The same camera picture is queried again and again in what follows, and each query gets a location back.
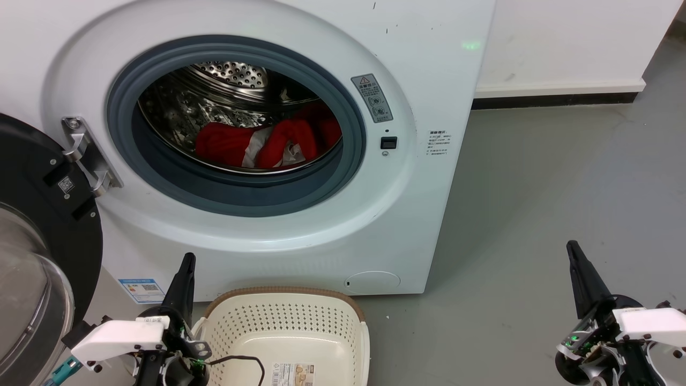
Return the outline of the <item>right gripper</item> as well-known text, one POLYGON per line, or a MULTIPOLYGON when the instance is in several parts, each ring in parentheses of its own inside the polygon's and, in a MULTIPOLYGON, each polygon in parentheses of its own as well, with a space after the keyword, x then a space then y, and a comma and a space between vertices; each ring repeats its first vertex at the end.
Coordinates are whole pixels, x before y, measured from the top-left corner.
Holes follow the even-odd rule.
POLYGON ((569 274, 578 325, 558 345, 555 366, 575 385, 659 385, 652 344, 620 332, 616 311, 638 310, 629 296, 611 295, 576 240, 568 241, 569 274))

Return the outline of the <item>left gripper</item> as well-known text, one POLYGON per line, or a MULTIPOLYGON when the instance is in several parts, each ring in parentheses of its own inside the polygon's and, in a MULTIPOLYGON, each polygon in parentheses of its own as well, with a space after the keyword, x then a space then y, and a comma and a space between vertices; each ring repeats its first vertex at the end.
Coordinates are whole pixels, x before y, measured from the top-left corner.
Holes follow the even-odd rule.
POLYGON ((139 317, 169 317, 169 327, 162 332, 161 342, 150 348, 135 347, 135 385, 207 385, 208 370, 192 364, 188 350, 190 323, 195 291, 196 256, 186 253, 171 281, 162 306, 153 306, 139 317))

